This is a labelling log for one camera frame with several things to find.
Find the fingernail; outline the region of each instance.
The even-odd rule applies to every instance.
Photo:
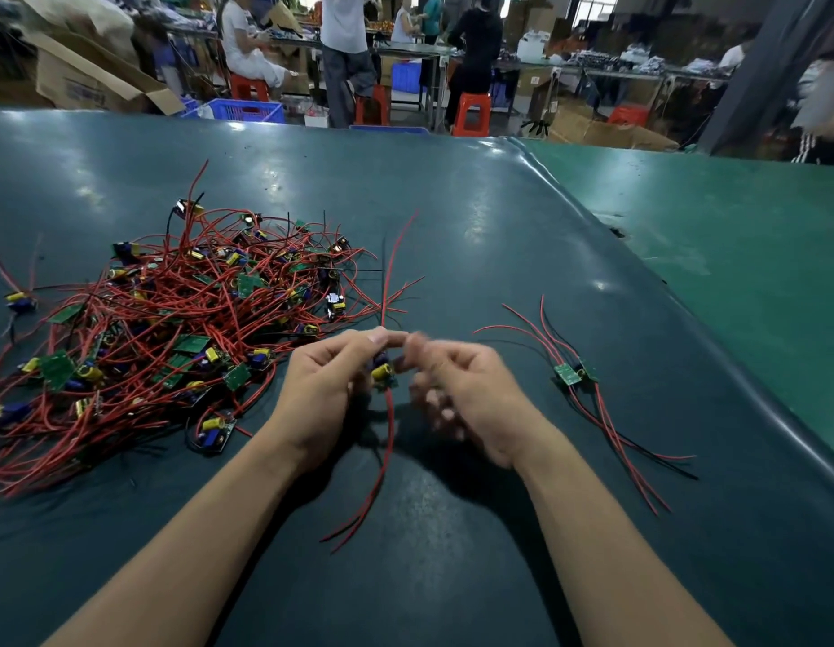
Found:
[[[387,330],[384,327],[375,327],[368,332],[366,337],[375,345],[383,345],[387,342]]]

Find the gray pants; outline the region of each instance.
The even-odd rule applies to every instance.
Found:
[[[354,92],[358,96],[372,97],[372,87],[376,78],[375,66],[372,65],[368,50],[349,54],[322,45],[321,57],[324,59],[324,83],[327,85],[327,103],[330,105],[330,126],[334,129],[347,129],[354,120],[347,81],[351,80]]]

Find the person in teal shirt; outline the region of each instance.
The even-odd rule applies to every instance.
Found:
[[[444,10],[444,2],[441,0],[428,0],[423,7],[423,12],[418,16],[423,20],[423,42],[430,45],[435,44],[438,34],[441,32],[441,12]],[[432,85],[432,98],[437,97],[437,78]],[[424,58],[419,70],[419,85],[421,88],[429,88],[429,80],[432,79],[432,60]]]

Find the long dark hair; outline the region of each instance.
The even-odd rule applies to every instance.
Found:
[[[219,38],[222,38],[222,12],[225,9],[225,5],[228,4],[231,0],[222,0],[219,2],[219,9],[216,10],[216,31],[219,34]]]

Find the hand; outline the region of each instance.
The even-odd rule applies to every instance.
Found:
[[[427,411],[433,428],[471,438],[500,467],[514,467],[535,438],[556,431],[491,347],[412,334],[401,368],[414,367],[411,401]]]
[[[285,449],[299,474],[318,467],[336,444],[351,396],[371,391],[371,358],[388,347],[401,347],[407,336],[376,327],[295,349],[279,402],[258,438]]]

